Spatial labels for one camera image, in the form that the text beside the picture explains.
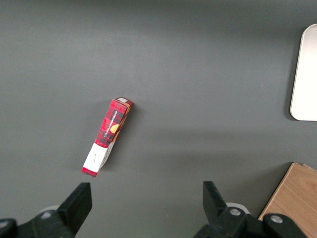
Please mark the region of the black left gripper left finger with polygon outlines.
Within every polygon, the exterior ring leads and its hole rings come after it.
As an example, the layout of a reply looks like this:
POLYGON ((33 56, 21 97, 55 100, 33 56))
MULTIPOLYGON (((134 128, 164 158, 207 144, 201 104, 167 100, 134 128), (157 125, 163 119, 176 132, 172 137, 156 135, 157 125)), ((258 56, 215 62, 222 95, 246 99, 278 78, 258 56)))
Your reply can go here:
POLYGON ((61 205, 43 209, 22 225, 18 225, 13 218, 1 219, 0 236, 2 238, 74 238, 91 209, 91 184, 82 182, 61 205))

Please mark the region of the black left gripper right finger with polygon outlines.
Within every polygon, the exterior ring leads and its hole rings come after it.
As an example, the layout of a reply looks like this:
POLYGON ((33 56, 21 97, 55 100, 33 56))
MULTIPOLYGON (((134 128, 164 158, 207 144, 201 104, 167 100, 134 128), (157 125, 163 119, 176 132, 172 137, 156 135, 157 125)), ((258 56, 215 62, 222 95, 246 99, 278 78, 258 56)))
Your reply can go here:
POLYGON ((208 224, 196 238, 305 238, 289 217, 269 213, 260 221, 236 206, 228 206, 212 181, 203 182, 203 208, 208 224))

